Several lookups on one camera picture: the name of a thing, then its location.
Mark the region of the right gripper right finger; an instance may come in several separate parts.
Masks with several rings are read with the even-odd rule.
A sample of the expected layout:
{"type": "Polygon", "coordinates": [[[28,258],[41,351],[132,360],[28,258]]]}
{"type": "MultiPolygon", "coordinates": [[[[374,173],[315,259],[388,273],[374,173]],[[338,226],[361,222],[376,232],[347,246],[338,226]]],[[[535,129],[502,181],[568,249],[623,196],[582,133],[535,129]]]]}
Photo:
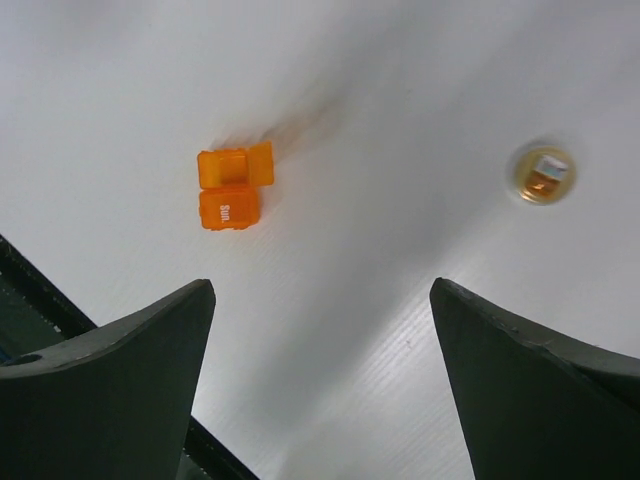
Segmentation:
{"type": "Polygon", "coordinates": [[[476,478],[638,478],[638,359],[447,279],[430,303],[476,478]]]}

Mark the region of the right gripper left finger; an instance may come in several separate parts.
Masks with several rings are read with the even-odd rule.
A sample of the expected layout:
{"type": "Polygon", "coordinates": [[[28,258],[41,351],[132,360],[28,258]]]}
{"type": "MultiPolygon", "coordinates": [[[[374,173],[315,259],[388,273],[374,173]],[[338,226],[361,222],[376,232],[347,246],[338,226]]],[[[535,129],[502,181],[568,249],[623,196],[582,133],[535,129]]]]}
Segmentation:
{"type": "Polygon", "coordinates": [[[2,365],[2,478],[175,478],[214,308],[196,280],[2,365]]]}

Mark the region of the orange pill organizer box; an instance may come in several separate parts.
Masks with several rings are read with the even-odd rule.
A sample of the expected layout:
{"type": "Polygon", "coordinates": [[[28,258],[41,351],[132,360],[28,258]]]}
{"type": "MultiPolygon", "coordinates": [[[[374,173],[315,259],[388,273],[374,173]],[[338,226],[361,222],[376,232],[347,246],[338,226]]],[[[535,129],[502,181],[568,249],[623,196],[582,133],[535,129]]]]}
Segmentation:
{"type": "Polygon", "coordinates": [[[201,151],[197,156],[199,215],[204,229],[244,230],[261,218],[260,189],[275,180],[270,141],[201,151]]]}

